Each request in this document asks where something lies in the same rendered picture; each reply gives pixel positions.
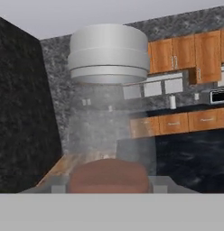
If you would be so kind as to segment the silver microwave oven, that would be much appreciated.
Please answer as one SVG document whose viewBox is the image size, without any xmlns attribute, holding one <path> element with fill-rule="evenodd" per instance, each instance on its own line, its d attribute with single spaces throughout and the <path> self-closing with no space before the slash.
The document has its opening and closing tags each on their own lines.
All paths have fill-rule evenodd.
<svg viewBox="0 0 224 231">
<path fill-rule="evenodd" d="M 212 90 L 210 92 L 210 103 L 212 105 L 224 103 L 224 88 Z"/>
</svg>

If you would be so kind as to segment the clear cinnamon bottle grey lid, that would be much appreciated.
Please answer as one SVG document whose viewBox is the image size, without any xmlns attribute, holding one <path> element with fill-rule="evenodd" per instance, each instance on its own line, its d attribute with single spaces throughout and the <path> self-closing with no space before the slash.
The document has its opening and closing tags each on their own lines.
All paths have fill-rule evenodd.
<svg viewBox="0 0 224 231">
<path fill-rule="evenodd" d="M 122 84 L 147 79 L 148 39 L 140 30 L 121 24 L 84 27 L 70 37 L 68 66 L 77 83 Z M 70 174 L 69 193 L 147 193 L 145 167 L 115 158 L 87 162 Z"/>
</svg>

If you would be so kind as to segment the wooden wall cupboard run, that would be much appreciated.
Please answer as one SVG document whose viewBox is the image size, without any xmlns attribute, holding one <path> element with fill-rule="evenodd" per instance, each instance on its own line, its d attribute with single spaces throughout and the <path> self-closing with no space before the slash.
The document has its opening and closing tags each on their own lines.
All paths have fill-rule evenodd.
<svg viewBox="0 0 224 231">
<path fill-rule="evenodd" d="M 188 70 L 193 85 L 221 80 L 224 28 L 148 43 L 150 74 Z"/>
</svg>

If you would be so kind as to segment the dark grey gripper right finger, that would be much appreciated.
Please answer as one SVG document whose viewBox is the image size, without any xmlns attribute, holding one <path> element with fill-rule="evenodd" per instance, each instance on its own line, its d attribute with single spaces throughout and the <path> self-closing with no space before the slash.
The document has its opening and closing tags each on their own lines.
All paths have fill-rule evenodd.
<svg viewBox="0 0 224 231">
<path fill-rule="evenodd" d="M 149 181 L 153 185 L 154 193 L 194 193 L 194 190 L 176 184 L 169 176 L 149 176 Z"/>
</svg>

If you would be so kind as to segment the wooden base drawer run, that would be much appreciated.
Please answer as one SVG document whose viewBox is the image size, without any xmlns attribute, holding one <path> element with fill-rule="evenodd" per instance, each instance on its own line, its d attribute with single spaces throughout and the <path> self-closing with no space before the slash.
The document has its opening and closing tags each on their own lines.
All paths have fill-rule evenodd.
<svg viewBox="0 0 224 231">
<path fill-rule="evenodd" d="M 224 128 L 224 107 L 130 120 L 132 138 L 182 134 Z"/>
</svg>

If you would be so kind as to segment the white panelled wall fitting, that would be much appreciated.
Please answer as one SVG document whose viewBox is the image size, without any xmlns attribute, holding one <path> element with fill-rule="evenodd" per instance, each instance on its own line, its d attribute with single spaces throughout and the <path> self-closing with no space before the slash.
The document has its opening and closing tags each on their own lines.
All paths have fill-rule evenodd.
<svg viewBox="0 0 224 231">
<path fill-rule="evenodd" d="M 183 74 L 178 72 L 153 76 L 138 84 L 124 85 L 124 99 L 140 98 L 141 96 L 154 97 L 160 96 L 163 93 L 183 92 L 182 77 Z"/>
</svg>

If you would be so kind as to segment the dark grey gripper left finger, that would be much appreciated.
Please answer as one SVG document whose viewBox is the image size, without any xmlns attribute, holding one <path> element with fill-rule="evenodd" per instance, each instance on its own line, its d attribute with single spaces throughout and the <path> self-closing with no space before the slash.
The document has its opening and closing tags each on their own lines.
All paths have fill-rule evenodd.
<svg viewBox="0 0 224 231">
<path fill-rule="evenodd" d="M 39 186 L 24 190 L 23 193 L 65 193 L 68 185 L 68 176 L 53 176 Z"/>
</svg>

